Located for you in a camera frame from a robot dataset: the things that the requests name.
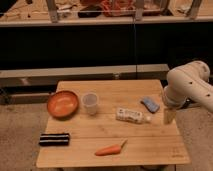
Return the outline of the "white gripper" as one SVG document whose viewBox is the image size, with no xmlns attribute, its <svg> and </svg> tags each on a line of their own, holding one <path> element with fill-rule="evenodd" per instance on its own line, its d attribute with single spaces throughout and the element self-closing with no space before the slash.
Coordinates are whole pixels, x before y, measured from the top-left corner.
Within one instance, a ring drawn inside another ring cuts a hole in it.
<svg viewBox="0 0 213 171">
<path fill-rule="evenodd" d="M 181 108 L 186 102 L 186 97 L 171 86 L 166 86 L 163 89 L 162 99 L 168 107 L 164 110 L 164 123 L 171 124 L 176 116 L 176 110 L 170 108 Z"/>
</svg>

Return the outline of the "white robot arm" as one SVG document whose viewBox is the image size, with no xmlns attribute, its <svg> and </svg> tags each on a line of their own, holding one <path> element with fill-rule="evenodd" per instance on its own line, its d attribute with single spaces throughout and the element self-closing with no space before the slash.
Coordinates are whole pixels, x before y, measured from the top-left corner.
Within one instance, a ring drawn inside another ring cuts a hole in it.
<svg viewBox="0 0 213 171">
<path fill-rule="evenodd" d="M 167 73 L 168 85 L 162 92 L 164 123 L 171 124 L 187 99 L 197 102 L 213 113 L 213 86 L 208 83 L 210 69 L 203 61 L 193 61 L 171 69 Z"/>
</svg>

